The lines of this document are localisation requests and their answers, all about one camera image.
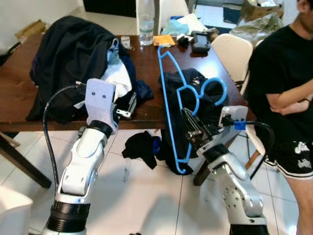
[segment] white cloth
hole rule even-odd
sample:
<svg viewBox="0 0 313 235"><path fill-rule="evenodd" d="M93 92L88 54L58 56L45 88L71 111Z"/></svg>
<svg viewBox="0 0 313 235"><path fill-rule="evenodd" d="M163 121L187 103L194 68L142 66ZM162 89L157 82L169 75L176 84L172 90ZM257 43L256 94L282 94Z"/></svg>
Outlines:
<svg viewBox="0 0 313 235"><path fill-rule="evenodd" d="M132 90L131 79L121 60L118 64L108 65L107 70L100 79L116 86L114 102Z"/></svg>
<svg viewBox="0 0 313 235"><path fill-rule="evenodd" d="M205 27L195 14L189 14L177 20L179 23L187 24L189 26L189 33L192 31L207 32L208 29Z"/></svg>

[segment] person's hand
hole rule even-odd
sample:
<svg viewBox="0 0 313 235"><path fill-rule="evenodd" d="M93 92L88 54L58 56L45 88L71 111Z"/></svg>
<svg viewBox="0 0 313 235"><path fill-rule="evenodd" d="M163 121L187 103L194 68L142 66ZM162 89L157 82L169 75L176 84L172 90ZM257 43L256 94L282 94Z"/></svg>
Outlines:
<svg viewBox="0 0 313 235"><path fill-rule="evenodd" d="M288 115L288 114L295 114L295 113L301 113L304 112L308 109L309 107L309 102L307 100L304 100L302 102L297 102L294 104L291 104L285 108L281 109L273 109L272 107L270 108L272 112L274 113L280 113L281 115Z"/></svg>

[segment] person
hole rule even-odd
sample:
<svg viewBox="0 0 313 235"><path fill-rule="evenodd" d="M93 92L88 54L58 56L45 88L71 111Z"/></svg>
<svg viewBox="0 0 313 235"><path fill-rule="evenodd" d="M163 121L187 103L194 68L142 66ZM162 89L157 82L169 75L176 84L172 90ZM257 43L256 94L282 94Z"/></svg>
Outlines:
<svg viewBox="0 0 313 235"><path fill-rule="evenodd" d="M313 0L298 0L296 20L267 37L249 62L247 100L275 133L266 163L286 177L298 202L298 235L313 235ZM268 146L261 128L257 135Z"/></svg>

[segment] black t-shirt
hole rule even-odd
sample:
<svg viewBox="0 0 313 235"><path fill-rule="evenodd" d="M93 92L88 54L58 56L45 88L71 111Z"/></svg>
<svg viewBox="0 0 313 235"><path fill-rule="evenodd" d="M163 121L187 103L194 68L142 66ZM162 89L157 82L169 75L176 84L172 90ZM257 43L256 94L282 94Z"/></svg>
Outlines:
<svg viewBox="0 0 313 235"><path fill-rule="evenodd" d="M249 106L259 121L273 128L276 141L313 141L312 105L302 113L282 116L270 110L266 98L313 79L313 40L300 37L289 26L281 28L256 48L249 70Z"/></svg>

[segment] wooden table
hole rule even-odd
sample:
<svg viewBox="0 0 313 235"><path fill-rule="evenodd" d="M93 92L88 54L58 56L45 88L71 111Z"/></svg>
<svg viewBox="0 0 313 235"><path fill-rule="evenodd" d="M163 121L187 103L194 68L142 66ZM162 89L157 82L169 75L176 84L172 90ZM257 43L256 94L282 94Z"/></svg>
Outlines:
<svg viewBox="0 0 313 235"><path fill-rule="evenodd" d="M31 62L40 45L42 35L31 36L8 61L0 67L0 131L18 132L18 131L42 131L42 122L25 120L30 109L33 106L37 88L29 77ZM154 92L154 99L148 100L139 105L132 120L121 120L120 129L155 129L163 128L162 100L163 94L157 80L160 75L157 47L140 47L137 36L131 36L131 44L135 48L129 51L136 68L137 79L144 80ZM217 57L215 51L211 48L209 53L196 54L191 52L191 47L183 48L180 46L163 49L163 52L169 50L176 58L181 69L195 68L203 74L222 79L228 87L227 105L246 105L234 86L227 71ZM168 57L163 59L164 71L175 72L176 68ZM253 120L251 111L247 119ZM76 120L66 125L58 124L54 121L49 122L49 130L78 130L86 125L86 119ZM0 153L6 156L11 162L17 165L26 174L47 187L47 178L44 178L38 170L18 153L14 148L10 148L5 140L0 138Z"/></svg>

